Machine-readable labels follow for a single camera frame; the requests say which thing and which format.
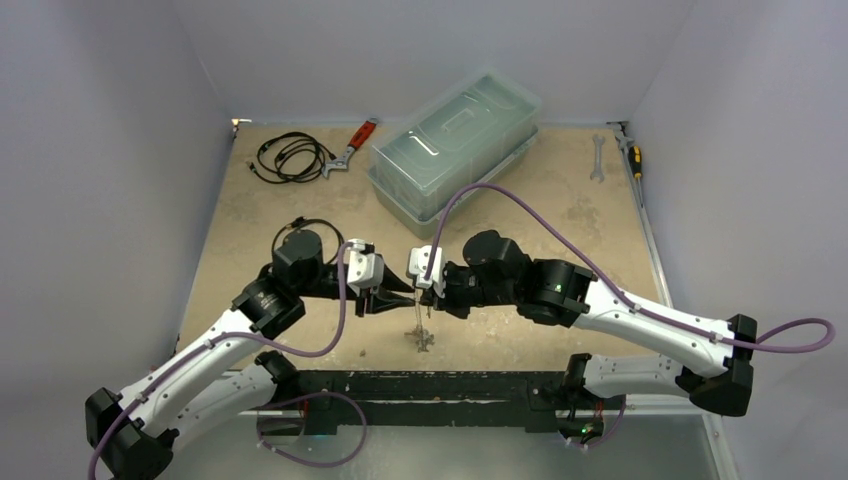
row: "open-end wrench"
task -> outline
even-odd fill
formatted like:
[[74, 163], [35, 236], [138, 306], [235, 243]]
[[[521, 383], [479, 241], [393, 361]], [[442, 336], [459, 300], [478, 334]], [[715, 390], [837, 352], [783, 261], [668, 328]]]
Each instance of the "open-end wrench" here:
[[595, 135], [592, 140], [595, 141], [595, 169], [589, 175], [589, 180], [597, 178], [599, 179], [598, 183], [601, 183], [604, 181], [604, 171], [601, 169], [601, 145], [604, 144], [605, 139], [600, 135]]

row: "beige table surface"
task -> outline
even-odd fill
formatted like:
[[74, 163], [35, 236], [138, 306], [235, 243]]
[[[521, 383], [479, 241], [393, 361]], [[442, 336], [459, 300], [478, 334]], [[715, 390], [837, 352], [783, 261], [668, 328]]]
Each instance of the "beige table surface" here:
[[[183, 348], [214, 323], [230, 302], [270, 262], [276, 231], [298, 216], [323, 218], [346, 238], [374, 242], [387, 265], [402, 278], [409, 249], [428, 242], [415, 237], [385, 210], [366, 176], [368, 145], [354, 155], [348, 172], [333, 172], [306, 184], [269, 185], [253, 176], [245, 161], [267, 139], [299, 130], [341, 153], [356, 128], [242, 125], [233, 145], [209, 236], [197, 270], [182, 327]], [[384, 128], [378, 128], [376, 138]], [[589, 180], [594, 164], [593, 134], [606, 138], [606, 179]], [[277, 149], [268, 152], [273, 158]], [[658, 298], [642, 226], [611, 130], [543, 128], [523, 164], [500, 185], [517, 194], [548, 222], [588, 254], [622, 288], [648, 299]], [[442, 236], [447, 258], [461, 263], [465, 241], [475, 233], [496, 229], [513, 238], [533, 258], [563, 258], [580, 263], [534, 219], [506, 197], [480, 192], [451, 219]], [[315, 228], [332, 255], [336, 240], [329, 229]], [[330, 341], [338, 324], [338, 304], [304, 299], [307, 314], [278, 341], [318, 350]], [[404, 336], [415, 325], [413, 309], [396, 309], [358, 318], [348, 308], [344, 335], [328, 355], [291, 357], [299, 368], [351, 370], [559, 370], [573, 353], [636, 355], [646, 350], [605, 334], [536, 325], [514, 307], [473, 309], [467, 320], [442, 312], [424, 318], [435, 335], [428, 353], [418, 353]], [[237, 365], [243, 368], [252, 357]]]

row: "white wall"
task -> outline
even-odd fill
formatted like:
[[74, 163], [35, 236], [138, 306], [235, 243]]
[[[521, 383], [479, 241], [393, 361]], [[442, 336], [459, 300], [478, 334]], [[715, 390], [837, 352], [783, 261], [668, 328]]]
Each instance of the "white wall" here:
[[628, 118], [694, 0], [176, 0], [233, 116], [402, 117], [482, 66], [548, 121]]
[[0, 11], [0, 471], [81, 478], [86, 396], [173, 348], [231, 125], [167, 0]]
[[700, 1], [632, 119], [676, 305], [841, 328], [816, 354], [755, 355], [751, 410], [727, 421], [746, 479], [848, 471], [846, 24], [841, 0]]

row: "clear plastic lid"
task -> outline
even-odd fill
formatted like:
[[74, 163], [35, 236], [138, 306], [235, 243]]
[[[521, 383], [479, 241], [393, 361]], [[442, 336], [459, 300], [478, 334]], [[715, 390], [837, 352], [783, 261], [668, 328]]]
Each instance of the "clear plastic lid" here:
[[478, 76], [375, 140], [375, 174], [398, 197], [426, 197], [443, 187], [439, 195], [446, 195], [446, 202], [533, 134], [540, 105], [535, 95], [503, 77]]

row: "black cable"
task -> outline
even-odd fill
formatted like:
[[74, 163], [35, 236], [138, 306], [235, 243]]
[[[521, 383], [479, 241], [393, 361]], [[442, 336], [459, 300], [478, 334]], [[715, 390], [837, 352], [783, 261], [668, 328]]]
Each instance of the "black cable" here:
[[[265, 162], [262, 161], [262, 156], [269, 148], [281, 141], [288, 141], [289, 143], [277, 153], [276, 157], [274, 157], [273, 166], [266, 165]], [[286, 162], [291, 160], [291, 158], [298, 153], [311, 153], [312, 162], [300, 172], [284, 172], [283, 167], [285, 167]], [[335, 159], [336, 156], [312, 135], [308, 135], [303, 132], [289, 132], [268, 140], [259, 147], [259, 150], [256, 151], [256, 163], [262, 167], [262, 170], [276, 178], [263, 177], [259, 173], [259, 170], [256, 168], [256, 163], [254, 162], [249, 162], [247, 166], [257, 178], [265, 183], [272, 183], [275, 185], [283, 183], [306, 183], [320, 177], [321, 169], [324, 168], [324, 164]]]
[[344, 235], [342, 235], [342, 232], [340, 232], [339, 229], [336, 228], [335, 225], [333, 225], [332, 223], [330, 223], [330, 222], [328, 222], [328, 221], [326, 221], [322, 218], [297, 217], [291, 223], [283, 226], [283, 228], [278, 230], [277, 234], [274, 235], [274, 240], [271, 241], [271, 257], [274, 256], [274, 249], [277, 248], [277, 240], [280, 239], [280, 236], [283, 234], [283, 232], [285, 232], [288, 229], [291, 229], [292, 232], [296, 232], [298, 230], [302, 230], [305, 227], [308, 227], [310, 225], [316, 225], [316, 224], [330, 227], [333, 230], [333, 233], [336, 234], [336, 240], [338, 240], [338, 242], [339, 242], [339, 244], [336, 245], [336, 249], [334, 250], [334, 252], [336, 252], [336, 253], [333, 254], [333, 258], [331, 258], [330, 260], [327, 261], [327, 265], [331, 265], [333, 262], [336, 261], [336, 257], [339, 254], [339, 249], [342, 247], [342, 244], [344, 243]]

